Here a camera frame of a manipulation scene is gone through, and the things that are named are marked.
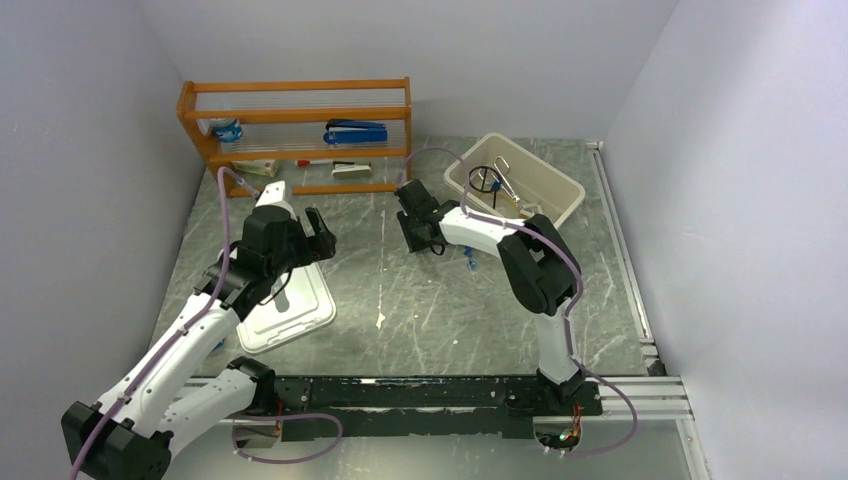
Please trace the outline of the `black metal ring stand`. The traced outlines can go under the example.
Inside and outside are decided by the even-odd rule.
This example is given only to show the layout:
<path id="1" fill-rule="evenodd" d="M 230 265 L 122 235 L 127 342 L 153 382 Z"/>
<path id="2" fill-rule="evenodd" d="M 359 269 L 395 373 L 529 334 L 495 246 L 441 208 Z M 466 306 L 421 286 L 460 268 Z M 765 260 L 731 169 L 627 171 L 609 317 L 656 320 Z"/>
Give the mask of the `black metal ring stand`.
<path id="1" fill-rule="evenodd" d="M 476 192 L 492 194 L 501 188 L 501 175 L 493 166 L 480 165 L 469 171 L 468 184 Z"/>

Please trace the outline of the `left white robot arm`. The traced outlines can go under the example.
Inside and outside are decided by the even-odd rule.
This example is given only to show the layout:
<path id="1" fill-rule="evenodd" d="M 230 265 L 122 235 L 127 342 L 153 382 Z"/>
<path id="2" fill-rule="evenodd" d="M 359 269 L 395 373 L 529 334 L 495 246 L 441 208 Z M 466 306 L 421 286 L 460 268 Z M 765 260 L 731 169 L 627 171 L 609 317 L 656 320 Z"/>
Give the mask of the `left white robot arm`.
<path id="1" fill-rule="evenodd" d="M 241 239 L 224 242 L 168 332 L 97 401 L 66 410 L 70 478 L 160 479 L 176 454 L 218 421 L 277 412 L 274 370 L 245 357 L 200 391 L 175 395 L 213 347 L 272 296 L 278 278 L 335 255 L 336 236 L 320 211 L 305 213 L 311 234 L 287 202 L 257 203 Z"/>

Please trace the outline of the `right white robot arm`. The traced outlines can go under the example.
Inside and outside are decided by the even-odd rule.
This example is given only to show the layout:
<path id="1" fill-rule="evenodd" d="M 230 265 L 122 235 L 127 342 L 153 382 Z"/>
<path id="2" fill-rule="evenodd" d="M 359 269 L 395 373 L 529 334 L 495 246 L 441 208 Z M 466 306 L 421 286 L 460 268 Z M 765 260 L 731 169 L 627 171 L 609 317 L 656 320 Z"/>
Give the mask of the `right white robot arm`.
<path id="1" fill-rule="evenodd" d="M 504 219 L 457 201 L 439 202 L 420 180 L 395 190 L 397 218 L 412 253 L 441 253 L 448 245 L 469 247 L 502 263 L 512 293 L 533 316 L 539 349 L 539 398 L 562 414 L 578 399 L 585 381 L 574 348 L 569 314 L 582 293 L 576 258 L 550 219 Z"/>

